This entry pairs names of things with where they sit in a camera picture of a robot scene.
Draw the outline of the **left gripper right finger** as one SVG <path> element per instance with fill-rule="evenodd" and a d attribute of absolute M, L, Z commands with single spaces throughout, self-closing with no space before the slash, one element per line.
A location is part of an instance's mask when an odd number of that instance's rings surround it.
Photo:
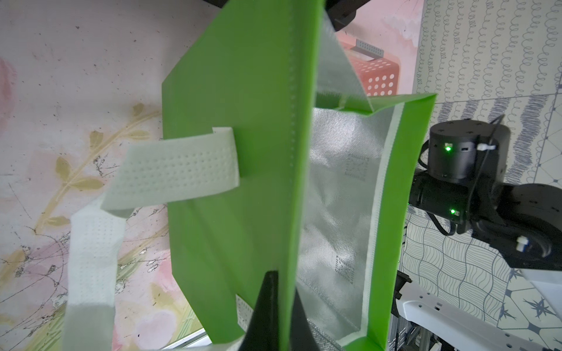
<path fill-rule="evenodd" d="M 308 323 L 298 290 L 295 291 L 291 315 L 290 347 L 292 351 L 319 351 Z"/>

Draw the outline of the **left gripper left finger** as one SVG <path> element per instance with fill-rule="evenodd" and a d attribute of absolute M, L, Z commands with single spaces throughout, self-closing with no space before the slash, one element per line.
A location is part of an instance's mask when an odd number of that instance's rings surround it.
<path fill-rule="evenodd" d="M 240 351 L 278 351 L 278 272 L 266 272 Z"/>

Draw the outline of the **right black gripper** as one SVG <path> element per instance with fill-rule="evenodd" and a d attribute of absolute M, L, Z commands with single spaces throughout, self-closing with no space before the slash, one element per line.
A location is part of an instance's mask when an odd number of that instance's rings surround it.
<path fill-rule="evenodd" d="M 370 0 L 326 0 L 325 10 L 335 31 L 345 29 L 355 19 L 357 10 Z"/>

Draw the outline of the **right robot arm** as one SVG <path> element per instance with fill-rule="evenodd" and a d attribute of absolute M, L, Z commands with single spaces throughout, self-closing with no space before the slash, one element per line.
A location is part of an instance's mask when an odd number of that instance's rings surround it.
<path fill-rule="evenodd" d="M 560 1 L 328 1 L 369 97 L 433 94 L 389 347 L 465 347 L 405 316 L 459 309 L 503 350 L 561 349 Z"/>

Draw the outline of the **green insulated delivery bag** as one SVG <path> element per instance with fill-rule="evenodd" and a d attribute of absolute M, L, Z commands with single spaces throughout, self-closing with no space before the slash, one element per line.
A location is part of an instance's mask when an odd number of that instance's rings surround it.
<path fill-rule="evenodd" d="M 134 210 L 166 205 L 174 278 L 239 350 L 268 271 L 279 350 L 298 290 L 311 331 L 384 350 L 415 153 L 433 94 L 368 97 L 322 1 L 229 1 L 162 84 L 163 139 L 132 146 L 71 218 L 64 350 L 110 350 Z"/>

